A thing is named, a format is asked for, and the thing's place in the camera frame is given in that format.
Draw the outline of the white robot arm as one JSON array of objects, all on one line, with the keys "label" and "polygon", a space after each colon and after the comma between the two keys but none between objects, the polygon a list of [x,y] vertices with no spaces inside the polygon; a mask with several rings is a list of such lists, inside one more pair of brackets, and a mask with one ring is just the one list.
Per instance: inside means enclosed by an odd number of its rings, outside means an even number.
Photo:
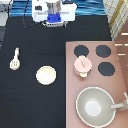
[{"label": "white robot arm", "polygon": [[46,27],[65,26],[75,20],[77,5],[64,0],[32,0],[32,18]]}]

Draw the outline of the blue and white gripper body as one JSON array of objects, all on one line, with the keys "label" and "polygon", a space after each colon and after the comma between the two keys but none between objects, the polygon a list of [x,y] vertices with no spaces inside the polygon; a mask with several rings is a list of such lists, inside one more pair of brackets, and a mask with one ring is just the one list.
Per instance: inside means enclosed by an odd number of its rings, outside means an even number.
[{"label": "blue and white gripper body", "polygon": [[48,14],[46,20],[47,27],[60,27],[63,25],[63,21],[61,20],[60,14]]}]

